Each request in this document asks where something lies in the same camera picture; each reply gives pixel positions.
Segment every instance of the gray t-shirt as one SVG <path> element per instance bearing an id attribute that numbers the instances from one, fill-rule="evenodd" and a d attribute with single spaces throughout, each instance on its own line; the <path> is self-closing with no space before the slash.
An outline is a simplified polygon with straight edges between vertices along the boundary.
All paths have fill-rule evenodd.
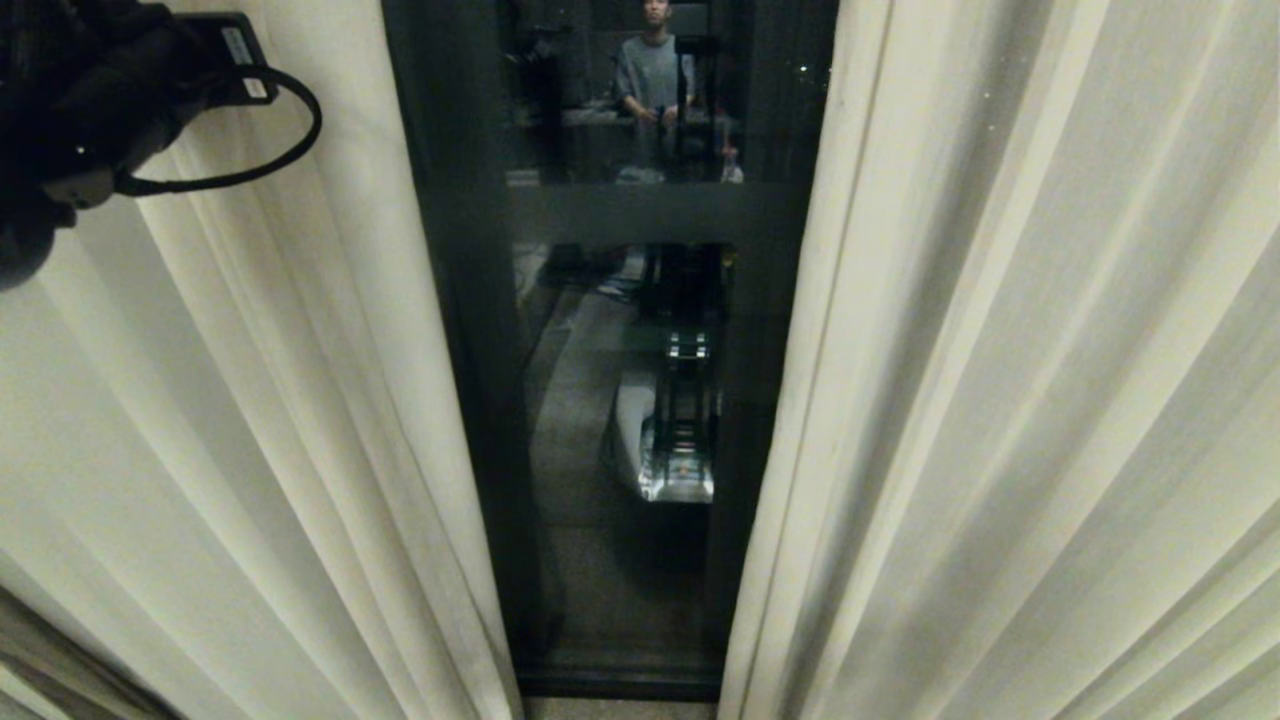
<path id="1" fill-rule="evenodd" d="M 685 55 L 682 65 L 687 83 L 685 92 L 694 95 L 692 56 Z M 618 72 L 614 85 L 620 101 L 630 95 L 655 113 L 659 109 L 676 105 L 680 101 L 676 76 L 676 37 L 668 35 L 667 41 L 657 46 L 649 45 L 643 37 L 632 37 L 623 42 L 622 50 L 618 53 Z M 673 136 L 675 133 L 666 133 L 666 142 L 662 143 L 668 154 L 675 149 Z M 635 163 L 648 168 L 659 164 L 657 127 L 636 126 Z"/>

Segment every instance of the person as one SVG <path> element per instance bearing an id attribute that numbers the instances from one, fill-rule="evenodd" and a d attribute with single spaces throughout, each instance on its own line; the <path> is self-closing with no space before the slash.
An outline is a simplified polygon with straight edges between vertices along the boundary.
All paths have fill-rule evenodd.
<path id="1" fill-rule="evenodd" d="M 678 76 L 676 70 L 676 36 L 667 31 L 671 20 L 669 0 L 644 0 L 645 31 L 622 44 L 614 86 L 622 108 L 636 119 L 635 164 L 660 168 L 662 156 L 675 151 L 671 129 L 678 113 Z M 692 100 L 694 59 L 684 58 L 681 70 Z"/>

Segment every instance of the sheer curtain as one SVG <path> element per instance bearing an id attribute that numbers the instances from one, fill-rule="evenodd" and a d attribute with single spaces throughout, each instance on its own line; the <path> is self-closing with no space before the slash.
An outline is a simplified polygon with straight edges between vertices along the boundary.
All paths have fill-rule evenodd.
<path id="1" fill-rule="evenodd" d="M 379 3 L 216 9 L 325 132 L 87 213 L 0 296 L 0 584 L 189 717 L 516 716 Z M 307 122 L 210 113 L 141 174 Z"/>
<path id="2" fill-rule="evenodd" d="M 1270 0 L 846 0 L 723 719 L 1274 717 Z"/>

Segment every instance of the glass pane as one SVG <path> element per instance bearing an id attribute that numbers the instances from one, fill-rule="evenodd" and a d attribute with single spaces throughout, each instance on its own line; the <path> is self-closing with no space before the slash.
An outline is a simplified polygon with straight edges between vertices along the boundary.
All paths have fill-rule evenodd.
<path id="1" fill-rule="evenodd" d="M 527 693 L 718 693 L 836 5 L 384 0 Z"/>

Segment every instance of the black strap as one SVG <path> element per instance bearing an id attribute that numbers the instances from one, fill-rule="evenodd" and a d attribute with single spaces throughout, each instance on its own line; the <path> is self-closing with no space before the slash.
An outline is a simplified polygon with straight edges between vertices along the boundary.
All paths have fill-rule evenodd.
<path id="1" fill-rule="evenodd" d="M 148 195 L 164 195 L 166 192 L 192 192 L 197 190 L 232 187 L 233 184 L 241 184 L 266 177 L 275 170 L 289 165 L 298 158 L 306 155 L 307 150 L 311 150 L 316 138 L 320 137 L 320 126 L 324 118 L 320 113 L 320 101 L 316 100 L 311 88 L 302 85 L 302 81 L 288 73 L 268 68 L 266 65 L 237 65 L 234 69 L 227 70 L 227 73 L 221 77 L 227 81 L 252 78 L 264 82 L 274 82 L 275 85 L 284 87 L 289 92 L 297 95 L 298 99 L 306 104 L 307 109 L 311 110 L 311 129 L 307 131 L 307 135 L 300 140 L 297 145 L 288 149 L 283 155 L 257 168 L 196 181 L 148 181 L 136 178 L 128 173 L 120 173 L 115 178 L 116 192 L 128 197 L 146 197 Z"/>

